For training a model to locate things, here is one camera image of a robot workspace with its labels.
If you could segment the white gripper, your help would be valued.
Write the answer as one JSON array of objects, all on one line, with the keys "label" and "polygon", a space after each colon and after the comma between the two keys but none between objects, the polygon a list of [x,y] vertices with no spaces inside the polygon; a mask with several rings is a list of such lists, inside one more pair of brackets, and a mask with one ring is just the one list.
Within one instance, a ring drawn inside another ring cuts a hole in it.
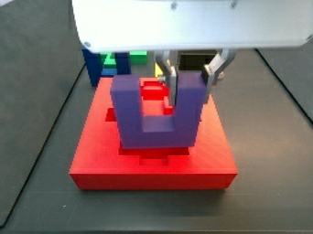
[{"label": "white gripper", "polygon": [[172,106],[178,72],[168,50],[222,48],[202,70],[207,102],[237,48],[298,47],[313,37],[313,0],[72,0],[72,8],[91,52],[158,50]]}]

